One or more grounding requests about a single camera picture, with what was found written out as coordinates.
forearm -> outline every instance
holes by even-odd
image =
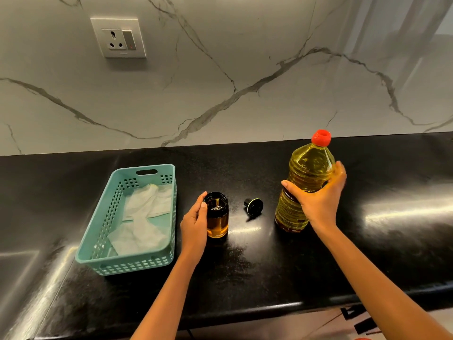
[[[337,228],[318,234],[387,340],[453,339]]]
[[[174,340],[194,269],[195,264],[181,254],[130,340]]]

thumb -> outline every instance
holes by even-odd
[[[206,215],[207,215],[207,205],[205,202],[201,202],[200,210],[198,210],[198,218],[195,223],[202,224],[205,227],[207,227]]]
[[[299,203],[303,204],[303,201],[305,200],[305,195],[308,194],[307,192],[302,191],[292,182],[287,180],[283,180],[282,185],[288,190],[289,193],[291,193],[293,196],[297,198],[297,200],[299,200]]]

person's left hand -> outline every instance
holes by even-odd
[[[203,201],[207,192],[199,195],[195,204],[181,222],[182,251],[181,257],[189,259],[194,267],[200,261],[207,240],[207,205]]]

basket handle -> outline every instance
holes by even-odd
[[[137,175],[153,175],[157,173],[158,173],[157,170],[138,170],[135,172],[135,174]]]

hand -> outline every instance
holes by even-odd
[[[337,227],[335,218],[345,182],[346,170],[342,163],[337,161],[329,182],[317,192],[304,192],[287,180],[283,180],[282,185],[299,200],[305,216],[319,235],[320,232]]]
[[[195,204],[187,212],[181,222],[182,251],[181,257],[189,259],[195,267],[203,255],[207,239],[207,205],[203,201],[207,192],[198,196]]]

